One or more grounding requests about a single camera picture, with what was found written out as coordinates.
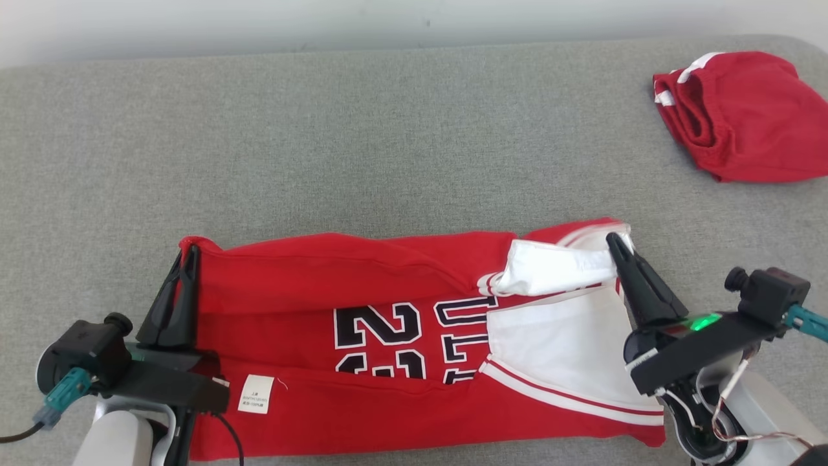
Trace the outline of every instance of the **green light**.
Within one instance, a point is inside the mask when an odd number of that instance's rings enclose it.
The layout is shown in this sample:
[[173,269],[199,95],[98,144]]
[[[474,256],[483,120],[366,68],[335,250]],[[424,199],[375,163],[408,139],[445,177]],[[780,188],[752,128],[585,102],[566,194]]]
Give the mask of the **green light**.
[[720,316],[719,314],[711,314],[708,316],[698,318],[690,324],[690,330],[692,330],[693,332],[698,332],[702,328],[707,327],[708,325],[719,320],[720,318],[722,318],[722,316]]

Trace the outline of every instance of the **red jersey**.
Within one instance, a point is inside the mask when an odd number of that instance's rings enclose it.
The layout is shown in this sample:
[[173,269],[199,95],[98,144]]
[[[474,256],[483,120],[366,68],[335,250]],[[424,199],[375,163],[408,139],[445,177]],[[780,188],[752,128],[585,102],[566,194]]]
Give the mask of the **red jersey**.
[[[663,411],[624,370],[630,325],[602,219],[513,233],[309,235],[201,249],[198,346],[250,456],[629,434]],[[232,458],[199,417],[193,460]]]

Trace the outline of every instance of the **folded red garment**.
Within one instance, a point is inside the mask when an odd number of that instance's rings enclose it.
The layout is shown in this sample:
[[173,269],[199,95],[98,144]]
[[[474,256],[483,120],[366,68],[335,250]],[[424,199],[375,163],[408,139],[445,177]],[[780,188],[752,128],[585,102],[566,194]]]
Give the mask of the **folded red garment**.
[[788,61],[760,51],[708,53],[654,75],[673,138],[720,182],[828,175],[828,103]]

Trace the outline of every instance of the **red and white striped trim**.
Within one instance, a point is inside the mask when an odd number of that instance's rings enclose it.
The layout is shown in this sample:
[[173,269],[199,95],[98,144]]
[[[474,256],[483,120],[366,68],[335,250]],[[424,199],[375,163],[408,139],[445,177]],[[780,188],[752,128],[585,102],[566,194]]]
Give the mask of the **red and white striped trim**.
[[491,356],[483,363],[479,372],[533,400],[565,410],[596,415],[626,424],[664,425],[664,409],[661,406],[613,404],[606,400],[573,395],[561,389],[552,388],[543,382],[534,381],[528,376],[519,375],[506,364],[493,360]]

